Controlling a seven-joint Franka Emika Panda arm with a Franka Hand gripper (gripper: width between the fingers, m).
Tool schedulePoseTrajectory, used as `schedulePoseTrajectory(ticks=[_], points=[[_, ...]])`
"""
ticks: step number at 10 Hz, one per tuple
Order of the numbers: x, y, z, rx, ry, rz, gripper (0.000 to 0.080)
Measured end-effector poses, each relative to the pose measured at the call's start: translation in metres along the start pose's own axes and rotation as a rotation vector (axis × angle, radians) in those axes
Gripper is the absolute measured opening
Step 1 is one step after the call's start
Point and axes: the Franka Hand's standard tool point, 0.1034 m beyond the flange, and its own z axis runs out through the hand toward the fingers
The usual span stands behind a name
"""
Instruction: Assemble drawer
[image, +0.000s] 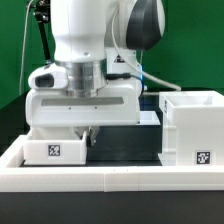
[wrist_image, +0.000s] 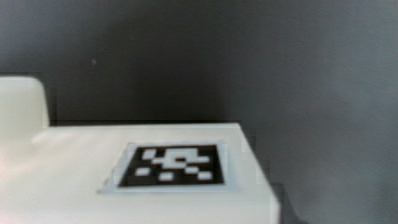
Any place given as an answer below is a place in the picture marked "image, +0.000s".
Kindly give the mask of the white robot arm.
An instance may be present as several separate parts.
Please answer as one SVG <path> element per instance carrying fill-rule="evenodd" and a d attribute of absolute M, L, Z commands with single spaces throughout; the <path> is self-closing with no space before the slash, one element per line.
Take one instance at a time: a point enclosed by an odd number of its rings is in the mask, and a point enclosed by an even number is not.
<path fill-rule="evenodd" d="M 101 126 L 140 121 L 140 81 L 116 54 L 148 50 L 161 39 L 161 0 L 51 0 L 54 62 L 29 76 L 26 120 L 31 136 L 44 141 L 91 139 Z"/>

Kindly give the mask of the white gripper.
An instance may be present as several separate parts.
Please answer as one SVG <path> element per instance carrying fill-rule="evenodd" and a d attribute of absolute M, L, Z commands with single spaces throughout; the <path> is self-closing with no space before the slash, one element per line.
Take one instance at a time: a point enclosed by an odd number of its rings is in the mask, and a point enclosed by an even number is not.
<path fill-rule="evenodd" d="M 109 80 L 96 96 L 66 93 L 66 70 L 55 63 L 40 67 L 28 78 L 26 120 L 31 127 L 75 127 L 82 139 L 90 126 L 134 125 L 140 121 L 141 83 L 136 78 Z M 90 127 L 87 146 L 93 147 L 99 127 Z"/>

